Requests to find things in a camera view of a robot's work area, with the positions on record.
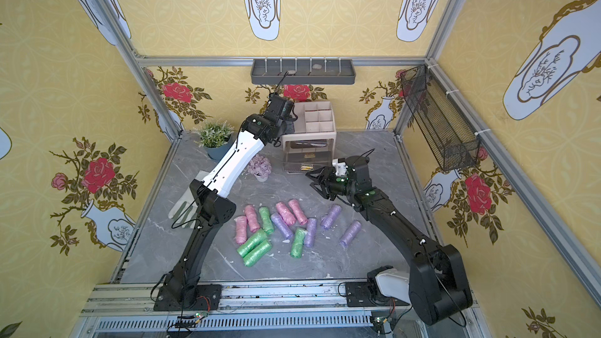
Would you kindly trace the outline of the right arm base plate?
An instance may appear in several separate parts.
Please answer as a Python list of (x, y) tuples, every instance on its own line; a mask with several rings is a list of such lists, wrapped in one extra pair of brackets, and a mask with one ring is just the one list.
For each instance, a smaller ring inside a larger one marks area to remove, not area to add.
[(384, 296), (374, 281), (346, 282), (344, 286), (344, 297), (347, 306), (358, 307), (390, 307), (393, 303), (402, 307), (408, 303), (399, 299)]

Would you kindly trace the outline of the beige three-drawer organizer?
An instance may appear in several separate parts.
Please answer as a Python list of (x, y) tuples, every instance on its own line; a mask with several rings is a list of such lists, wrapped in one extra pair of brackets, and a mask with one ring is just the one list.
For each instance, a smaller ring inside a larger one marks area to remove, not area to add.
[(281, 138), (283, 151), (288, 142), (326, 140), (331, 142), (334, 152), (337, 133), (331, 102), (296, 103), (294, 113), (298, 116), (294, 122), (294, 132)]

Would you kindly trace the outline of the purple flowers in white pot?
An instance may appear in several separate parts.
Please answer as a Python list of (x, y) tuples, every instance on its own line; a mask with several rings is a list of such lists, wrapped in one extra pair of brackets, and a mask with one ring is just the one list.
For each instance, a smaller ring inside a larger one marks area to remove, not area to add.
[(272, 165), (266, 156), (255, 155), (247, 165), (247, 172), (259, 182), (266, 182), (272, 173)]

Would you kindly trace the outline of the white green work glove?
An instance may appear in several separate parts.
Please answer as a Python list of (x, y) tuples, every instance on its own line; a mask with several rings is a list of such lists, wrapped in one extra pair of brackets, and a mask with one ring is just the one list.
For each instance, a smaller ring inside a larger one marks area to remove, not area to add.
[(169, 211), (168, 217), (172, 220), (172, 229), (176, 228), (203, 228), (207, 225), (203, 217), (198, 217), (198, 204), (191, 188), (194, 182), (201, 182), (209, 172), (200, 171), (186, 187), (185, 192)]

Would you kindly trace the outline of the green trash bag roll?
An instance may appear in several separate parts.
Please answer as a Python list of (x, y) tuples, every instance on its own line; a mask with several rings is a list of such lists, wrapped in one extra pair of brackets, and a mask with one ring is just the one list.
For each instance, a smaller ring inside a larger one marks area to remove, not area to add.
[(302, 257), (306, 235), (307, 231), (304, 228), (297, 228), (296, 232), (294, 233), (294, 239), (292, 241), (292, 247), (290, 250), (290, 256), (292, 258), (298, 259)]
[(261, 218), (261, 228), (265, 231), (265, 233), (270, 236), (274, 233), (275, 228), (271, 219), (271, 212), (268, 207), (261, 206), (259, 208), (259, 216)]
[(246, 267), (254, 266), (263, 256), (265, 256), (270, 250), (272, 250), (272, 244), (269, 240), (266, 240), (256, 246), (244, 257), (244, 265)]
[(254, 248), (266, 241), (266, 239), (268, 239), (267, 233), (264, 231), (264, 229), (260, 228), (258, 231), (256, 231), (256, 233), (250, 236), (245, 243), (237, 248), (237, 253), (244, 258), (250, 252), (252, 252)]

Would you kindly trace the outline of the gray wall shelf tray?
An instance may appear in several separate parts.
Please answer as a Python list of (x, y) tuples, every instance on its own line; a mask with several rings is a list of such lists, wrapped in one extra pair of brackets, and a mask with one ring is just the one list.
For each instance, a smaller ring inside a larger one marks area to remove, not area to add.
[(254, 59), (250, 72), (253, 85), (353, 85), (356, 76), (352, 59), (334, 57)]

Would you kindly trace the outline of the pink trash bag roll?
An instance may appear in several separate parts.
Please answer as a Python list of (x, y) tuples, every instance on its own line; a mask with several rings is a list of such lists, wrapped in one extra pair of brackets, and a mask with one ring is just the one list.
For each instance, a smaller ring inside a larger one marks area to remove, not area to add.
[(256, 233), (261, 228), (258, 222), (258, 214), (253, 205), (247, 205), (244, 208), (244, 214), (247, 218), (247, 224), (252, 233)]
[(294, 217), (297, 219), (297, 222), (301, 226), (305, 226), (308, 223), (308, 218), (305, 215), (304, 211), (301, 209), (301, 205), (298, 200), (292, 199), (288, 202), (288, 205), (291, 211), (294, 214)]
[(236, 235), (235, 242), (237, 246), (242, 246), (247, 242), (247, 218), (239, 216), (235, 218)]
[(288, 225), (288, 226), (292, 226), (296, 223), (297, 219), (294, 216), (294, 214), (291, 212), (291, 210), (288, 208), (288, 206), (286, 206), (285, 203), (283, 202), (278, 202), (276, 205), (276, 210), (278, 212), (278, 214), (280, 215), (281, 219), (283, 219), (283, 221)]

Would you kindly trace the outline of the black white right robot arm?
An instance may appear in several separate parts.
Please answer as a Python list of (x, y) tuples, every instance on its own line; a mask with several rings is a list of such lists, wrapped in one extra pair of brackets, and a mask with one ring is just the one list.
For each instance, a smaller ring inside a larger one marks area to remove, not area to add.
[(331, 166), (305, 175), (321, 197), (345, 197), (348, 205), (400, 251), (408, 275), (395, 269), (378, 272), (377, 289), (383, 296), (409, 303), (427, 325), (472, 307), (474, 300), (460, 252), (431, 239), (403, 216), (389, 196), (372, 184), (367, 156), (335, 160)]

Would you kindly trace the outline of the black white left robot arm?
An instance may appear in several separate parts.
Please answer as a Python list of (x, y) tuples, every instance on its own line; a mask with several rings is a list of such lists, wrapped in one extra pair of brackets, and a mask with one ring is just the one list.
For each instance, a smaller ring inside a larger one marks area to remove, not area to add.
[(190, 309), (200, 292), (197, 283), (203, 261), (219, 229), (236, 212), (228, 199), (242, 171), (266, 145), (285, 134), (294, 115), (294, 101), (272, 93), (264, 114), (252, 114), (240, 126), (236, 140), (218, 165), (202, 180), (193, 180), (189, 190), (197, 205), (193, 233), (175, 267), (164, 275), (154, 309), (175, 311)]

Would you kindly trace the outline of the green plant in blue pot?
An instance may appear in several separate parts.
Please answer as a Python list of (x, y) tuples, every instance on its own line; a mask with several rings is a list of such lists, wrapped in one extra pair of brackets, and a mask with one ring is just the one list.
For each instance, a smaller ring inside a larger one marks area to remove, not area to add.
[(198, 136), (197, 144), (203, 147), (209, 158), (220, 161), (232, 145), (234, 128), (227, 122), (209, 121), (193, 133)]

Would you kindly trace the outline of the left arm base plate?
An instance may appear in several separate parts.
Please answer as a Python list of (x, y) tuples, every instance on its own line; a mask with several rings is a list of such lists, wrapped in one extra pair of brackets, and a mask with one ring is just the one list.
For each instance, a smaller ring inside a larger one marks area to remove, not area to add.
[(222, 296), (222, 285), (162, 286), (154, 311), (216, 311)]

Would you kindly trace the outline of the purple trash bag roll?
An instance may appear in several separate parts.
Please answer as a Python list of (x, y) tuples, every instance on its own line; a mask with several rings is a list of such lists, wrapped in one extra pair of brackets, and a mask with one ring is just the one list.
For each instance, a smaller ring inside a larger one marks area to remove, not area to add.
[(294, 233), (291, 231), (290, 227), (282, 217), (278, 213), (274, 213), (270, 216), (273, 225), (281, 232), (284, 239), (291, 239), (294, 236)]
[(304, 246), (307, 248), (313, 248), (315, 243), (315, 237), (317, 232), (317, 219), (310, 218), (306, 226), (306, 234), (304, 238)]
[(337, 220), (340, 213), (342, 211), (342, 207), (338, 204), (333, 204), (326, 215), (322, 218), (321, 227), (324, 230), (329, 230), (333, 226), (333, 223)]
[(352, 241), (362, 230), (362, 224), (360, 221), (353, 221), (349, 227), (345, 230), (344, 234), (341, 236), (339, 243), (344, 249), (349, 248)]

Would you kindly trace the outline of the aluminum front rail frame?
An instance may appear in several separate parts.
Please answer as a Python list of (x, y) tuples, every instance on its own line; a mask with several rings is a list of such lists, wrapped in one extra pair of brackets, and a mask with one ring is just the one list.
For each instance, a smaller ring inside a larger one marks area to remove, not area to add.
[(150, 283), (94, 287), (71, 332), (73, 337), (189, 336), (251, 330), (295, 333), (366, 328), (382, 337), (490, 337), (478, 305), (428, 326), (409, 305), (347, 306), (346, 282), (364, 279), (211, 281), (222, 285), (216, 311), (154, 311), (157, 289)]

